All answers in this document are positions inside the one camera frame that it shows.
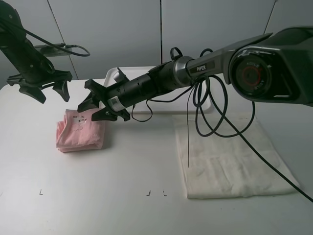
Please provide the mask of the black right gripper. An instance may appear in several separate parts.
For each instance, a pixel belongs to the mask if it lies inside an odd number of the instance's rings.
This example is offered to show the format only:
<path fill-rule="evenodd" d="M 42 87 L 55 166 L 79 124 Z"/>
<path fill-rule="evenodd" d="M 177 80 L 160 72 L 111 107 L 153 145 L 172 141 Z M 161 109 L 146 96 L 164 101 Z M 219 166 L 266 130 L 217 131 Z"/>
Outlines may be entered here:
<path fill-rule="evenodd" d="M 157 91 L 157 86 L 149 75 L 144 74 L 131 81 L 121 70 L 116 84 L 104 87 L 90 79 L 85 82 L 85 88 L 90 93 L 78 105 L 77 112 L 99 108 L 100 102 L 105 106 L 92 114 L 92 121 L 117 121 L 118 117 L 129 121 L 131 116 L 126 108 L 154 97 Z"/>

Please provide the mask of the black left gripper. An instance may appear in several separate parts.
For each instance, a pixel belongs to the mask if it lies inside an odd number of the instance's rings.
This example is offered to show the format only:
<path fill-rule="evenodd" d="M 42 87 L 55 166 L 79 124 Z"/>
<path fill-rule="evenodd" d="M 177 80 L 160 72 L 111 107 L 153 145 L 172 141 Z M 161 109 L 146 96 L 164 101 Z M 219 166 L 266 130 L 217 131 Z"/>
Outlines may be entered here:
<path fill-rule="evenodd" d="M 72 74 L 69 71 L 56 70 L 54 73 L 26 73 L 10 76 L 7 83 L 10 86 L 19 85 L 19 92 L 25 94 L 41 104 L 46 101 L 43 89 L 52 88 L 61 98 L 68 102 L 70 95 L 68 92 L 67 82 L 72 80 Z"/>

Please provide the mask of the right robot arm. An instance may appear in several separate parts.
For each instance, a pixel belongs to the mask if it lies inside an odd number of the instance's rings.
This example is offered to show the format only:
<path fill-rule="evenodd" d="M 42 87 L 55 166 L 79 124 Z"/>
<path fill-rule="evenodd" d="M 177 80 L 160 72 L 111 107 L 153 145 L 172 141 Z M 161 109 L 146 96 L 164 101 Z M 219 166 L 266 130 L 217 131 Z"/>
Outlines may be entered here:
<path fill-rule="evenodd" d="M 104 87 L 85 82 L 90 91 L 78 112 L 98 109 L 92 120 L 128 121 L 127 108 L 222 74 L 243 98 L 254 102 L 313 104 L 313 28 L 293 26 L 242 40 L 197 59 L 181 54 L 135 79 L 119 72 Z"/>

